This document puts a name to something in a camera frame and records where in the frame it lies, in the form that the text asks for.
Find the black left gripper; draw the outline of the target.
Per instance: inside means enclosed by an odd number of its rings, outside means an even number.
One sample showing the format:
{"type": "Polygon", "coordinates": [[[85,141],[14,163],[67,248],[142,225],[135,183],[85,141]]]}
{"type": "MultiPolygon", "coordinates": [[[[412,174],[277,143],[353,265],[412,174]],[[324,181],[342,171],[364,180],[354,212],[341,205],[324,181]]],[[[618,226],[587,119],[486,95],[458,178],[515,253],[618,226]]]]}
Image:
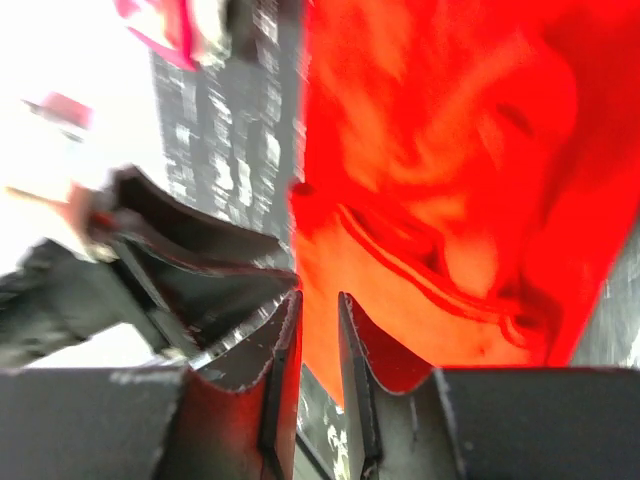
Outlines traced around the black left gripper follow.
{"type": "Polygon", "coordinates": [[[189,207],[137,167],[111,173],[107,206],[1,206],[1,364],[21,368],[120,325],[152,360],[230,350],[233,332],[280,298],[289,269],[270,235],[189,207]]]}

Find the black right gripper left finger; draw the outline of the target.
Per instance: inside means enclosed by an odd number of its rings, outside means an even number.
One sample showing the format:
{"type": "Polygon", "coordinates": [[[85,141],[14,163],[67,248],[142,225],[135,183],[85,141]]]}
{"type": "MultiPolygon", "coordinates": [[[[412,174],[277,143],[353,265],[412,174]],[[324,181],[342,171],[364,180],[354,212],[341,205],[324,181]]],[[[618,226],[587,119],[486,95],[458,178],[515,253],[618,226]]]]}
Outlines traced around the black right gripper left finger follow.
{"type": "Polygon", "coordinates": [[[5,479],[289,479],[302,296],[215,357],[152,360],[120,325],[1,372],[5,479]]]}

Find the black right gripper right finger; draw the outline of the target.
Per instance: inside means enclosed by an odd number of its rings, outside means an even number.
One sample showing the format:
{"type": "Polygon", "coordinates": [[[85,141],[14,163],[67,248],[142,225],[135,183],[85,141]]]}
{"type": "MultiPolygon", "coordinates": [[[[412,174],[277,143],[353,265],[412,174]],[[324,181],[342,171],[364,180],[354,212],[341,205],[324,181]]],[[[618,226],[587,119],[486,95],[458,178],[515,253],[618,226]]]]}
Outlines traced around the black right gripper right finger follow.
{"type": "Polygon", "coordinates": [[[355,479],[635,479],[639,374],[435,368],[338,298],[355,479]]]}

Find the red t shirt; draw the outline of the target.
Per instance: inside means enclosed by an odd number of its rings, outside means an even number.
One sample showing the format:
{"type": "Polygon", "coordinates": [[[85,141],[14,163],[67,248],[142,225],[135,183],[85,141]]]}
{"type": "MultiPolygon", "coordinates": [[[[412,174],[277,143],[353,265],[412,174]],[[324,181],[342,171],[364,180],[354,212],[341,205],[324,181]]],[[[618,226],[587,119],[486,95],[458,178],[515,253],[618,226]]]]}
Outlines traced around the red t shirt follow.
{"type": "Polygon", "coordinates": [[[639,209],[635,1],[313,1],[303,359],[337,300],[435,366],[566,364],[639,209]]]}

